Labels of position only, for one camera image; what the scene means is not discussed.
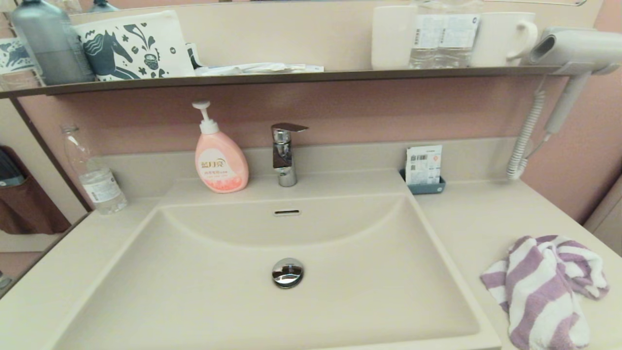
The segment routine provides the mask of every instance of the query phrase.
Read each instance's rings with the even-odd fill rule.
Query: white hair dryer
[[[559,65],[553,75],[569,75],[564,91],[546,123],[547,134],[540,145],[524,156],[533,129],[542,113],[545,94],[540,87],[534,94],[534,104],[523,124],[508,164],[508,179],[519,179],[527,167],[527,160],[556,134],[592,74],[609,74],[622,62],[622,34],[599,32],[594,29],[551,27],[544,31],[543,39],[531,50],[529,64]]]

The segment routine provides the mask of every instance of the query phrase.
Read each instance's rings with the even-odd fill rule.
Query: brown bag
[[[0,187],[0,230],[9,234],[59,234],[71,224],[47,196],[15,152],[0,146],[15,162],[26,180],[17,186]]]

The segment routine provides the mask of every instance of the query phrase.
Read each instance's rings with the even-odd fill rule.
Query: sink
[[[292,189],[271,187],[270,177],[227,195],[208,195],[197,181],[173,188],[175,199],[130,237],[53,348],[498,345],[399,175],[384,191],[308,191],[335,183],[321,177],[305,187],[301,176]],[[283,258],[304,264],[291,289],[272,280]]]

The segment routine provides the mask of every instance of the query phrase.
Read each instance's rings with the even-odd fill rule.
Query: purple and white towel
[[[587,346],[590,329],[574,292],[599,300],[609,291],[603,260],[557,235],[519,239],[481,280],[509,313],[509,338],[522,350]]]

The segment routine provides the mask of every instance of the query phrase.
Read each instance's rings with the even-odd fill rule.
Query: faucet lever handle
[[[290,133],[299,133],[308,129],[307,126],[302,126],[292,123],[277,123],[272,125],[272,138],[277,144],[288,143],[292,138]]]

